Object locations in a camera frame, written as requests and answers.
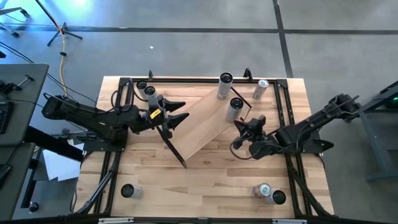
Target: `can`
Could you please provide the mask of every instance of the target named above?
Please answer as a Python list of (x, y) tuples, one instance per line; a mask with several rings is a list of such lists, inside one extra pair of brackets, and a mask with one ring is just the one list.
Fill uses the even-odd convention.
[(273, 190), (271, 194), (264, 197), (264, 201), (268, 205), (282, 205), (286, 202), (286, 195), (281, 190)]
[(220, 80), (218, 81), (218, 93), (217, 97), (220, 100), (225, 100), (231, 91), (232, 87), (232, 75), (229, 73), (222, 73), (220, 75)]
[(228, 111), (226, 112), (226, 120), (228, 122), (233, 122), (241, 114), (243, 107), (243, 100), (235, 97), (229, 102)]
[(146, 98), (147, 100), (156, 98), (156, 96), (157, 96), (157, 94), (156, 94), (156, 89), (155, 89), (155, 87), (153, 87), (153, 86), (147, 86), (147, 87), (145, 88), (144, 92), (145, 92), (145, 95), (146, 95), (146, 97), (147, 97), (147, 98)]
[(256, 89), (254, 90), (253, 93), (253, 98), (258, 100), (261, 98), (261, 96), (264, 94), (268, 87), (268, 81), (267, 80), (259, 80), (257, 83)]
[(122, 196), (125, 198), (136, 198), (136, 199), (140, 199), (144, 195), (142, 187), (132, 184), (125, 184), (121, 189), (121, 193)]
[(253, 187), (253, 195), (263, 198), (271, 194), (271, 186), (266, 183), (259, 184)]
[(147, 88), (147, 82), (145, 82), (144, 80), (137, 82), (138, 92), (144, 100), (147, 99), (147, 95), (145, 94), (145, 88)]

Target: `light stand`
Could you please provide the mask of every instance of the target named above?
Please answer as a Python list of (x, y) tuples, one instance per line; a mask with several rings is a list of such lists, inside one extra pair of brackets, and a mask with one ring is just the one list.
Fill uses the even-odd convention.
[(51, 14), (48, 12), (48, 10), (43, 6), (43, 4), (39, 0), (35, 0), (35, 1), (43, 9), (44, 13), (50, 18), (50, 20), (57, 27), (57, 30), (58, 30), (57, 33), (55, 33), (55, 35), (48, 42), (47, 46), (50, 47), (51, 43), (55, 40), (55, 38), (58, 37), (58, 35), (60, 33), (60, 30), (62, 31), (62, 34), (68, 34), (68, 35), (71, 35), (72, 37), (76, 37), (76, 38), (79, 38), (80, 40), (83, 40), (83, 37), (80, 37), (79, 35), (76, 35), (76, 34), (73, 34), (73, 33), (69, 32), (69, 31), (66, 31), (65, 29), (67, 29), (67, 24), (65, 22), (62, 24), (62, 27), (58, 28), (57, 22), (55, 22), (54, 18), (51, 16)]

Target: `wooden plank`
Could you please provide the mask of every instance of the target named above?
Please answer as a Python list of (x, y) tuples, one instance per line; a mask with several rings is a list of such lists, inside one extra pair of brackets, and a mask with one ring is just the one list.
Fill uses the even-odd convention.
[[(287, 79), (296, 123), (311, 115), (302, 79)], [(110, 96), (117, 89), (119, 77), (104, 77), (98, 107), (110, 109)], [(178, 113), (187, 110), (197, 100), (217, 87), (206, 83), (151, 83), (168, 100), (186, 101)], [(252, 110), (248, 119), (264, 114), (265, 132), (279, 128), (273, 86), (268, 87), (260, 100), (252, 98), (255, 84), (234, 84), (234, 88), (248, 100)], [(145, 106), (136, 100), (138, 107)], [(284, 113), (286, 104), (282, 100)], [(112, 216), (132, 217), (235, 217), (235, 218), (292, 218), (292, 199), (283, 155), (242, 161), (229, 151), (230, 142), (238, 135), (234, 126), (206, 144), (187, 161), (184, 169), (164, 144), (157, 131), (140, 135), (130, 134), (122, 153)], [(248, 153), (244, 144), (239, 153)], [(303, 154), (305, 175), (309, 189), (324, 208), (333, 213), (328, 184), (322, 162), (314, 155)], [(78, 200), (75, 210), (93, 193), (98, 185), (103, 152), (95, 152), (83, 163), (78, 181)], [(265, 205), (251, 195), (251, 187), (262, 182), (281, 189), (287, 201), (280, 206)], [(123, 198), (124, 184), (137, 184), (144, 189), (140, 200)], [(304, 211), (302, 193), (297, 187), (300, 208)], [(104, 208), (108, 188), (104, 193)]]
[[(234, 97), (236, 95), (231, 92), (227, 99), (219, 100), (217, 88), (214, 88), (184, 111), (190, 115), (174, 130), (170, 142), (185, 161), (232, 125), (226, 120), (226, 114)], [(244, 116), (248, 111), (244, 105), (240, 115)]]

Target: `concrete floor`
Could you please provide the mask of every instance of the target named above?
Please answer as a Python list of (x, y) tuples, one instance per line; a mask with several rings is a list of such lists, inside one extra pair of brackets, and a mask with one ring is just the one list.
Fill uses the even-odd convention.
[[(67, 2), (44, 3), (57, 21), (66, 21), (71, 26), (277, 28), (272, 0)], [(395, 22), (398, 2), (394, 0), (280, 0), (279, 5), (285, 29), (398, 29)], [(50, 24), (34, 1), (13, 0), (6, 8), (13, 6), (22, 6), (29, 12), (31, 19), (27, 24)], [(19, 12), (11, 15), (24, 18)], [(0, 17), (0, 22), (15, 23), (4, 16)], [(58, 77), (61, 39), (47, 47), (53, 32), (19, 33), (21, 37), (16, 39), (0, 31), (0, 40), (34, 62), (48, 63), (49, 72)], [(68, 57), (64, 66), (65, 82), (93, 99), (98, 95), (104, 75), (146, 75), (149, 69), (154, 75), (215, 76), (230, 72), (240, 76), (249, 67), (257, 77), (286, 77), (278, 34), (77, 34), (84, 39), (66, 38)], [(379, 90), (397, 80), (396, 35), (287, 34), (286, 40), (293, 75), (305, 79), (312, 111), (318, 111), (339, 93), (360, 95), (358, 101), (364, 104)], [(0, 63), (25, 61), (8, 54)], [(43, 91), (62, 93), (50, 80), (46, 80)], [(90, 104), (82, 97), (75, 98)], [(77, 131), (64, 121), (44, 119), (39, 109), (31, 125), (48, 133), (58, 133), (62, 128)], [(367, 182), (365, 179), (367, 174), (377, 170), (377, 163), (360, 120), (351, 124), (334, 121), (321, 130), (321, 137), (335, 143), (335, 147), (324, 156), (335, 213), (344, 218), (397, 223), (398, 195), (394, 190), (398, 181)], [(14, 218), (66, 214), (74, 182), (42, 183), (34, 194), (34, 200), (42, 208), (31, 215), (26, 210), (16, 209)], [(49, 197), (59, 190), (68, 192), (67, 196)]]

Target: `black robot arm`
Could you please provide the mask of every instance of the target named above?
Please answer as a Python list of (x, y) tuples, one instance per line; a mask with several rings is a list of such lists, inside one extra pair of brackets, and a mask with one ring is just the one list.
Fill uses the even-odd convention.
[(139, 109), (136, 105), (124, 105), (109, 111), (82, 105), (63, 96), (50, 96), (46, 93), (44, 95), (47, 99), (42, 110), (44, 117), (71, 121), (95, 132), (110, 143), (123, 138), (123, 132), (127, 128), (139, 134), (141, 131), (162, 126), (163, 134), (171, 138), (172, 133), (169, 129), (176, 128), (189, 116), (188, 113), (167, 115), (167, 112), (181, 108), (185, 102), (170, 102), (162, 95), (149, 99), (147, 110)]
[(340, 94), (335, 96), (329, 103), (320, 111), (309, 116), (305, 120), (281, 127), (275, 131), (266, 134), (262, 127), (266, 123), (266, 117), (260, 116), (259, 119), (253, 118), (249, 122), (234, 121), (240, 136), (231, 143), (231, 152), (234, 149), (239, 149), (243, 141), (250, 141), (252, 144), (249, 147), (251, 153), (250, 157), (240, 159), (260, 159), (267, 155), (283, 154), (283, 153), (300, 153), (303, 144), (309, 139), (311, 133), (319, 130), (334, 119), (343, 119), (351, 121), (358, 117), (358, 109), (360, 105), (355, 103), (355, 99), (347, 94)]

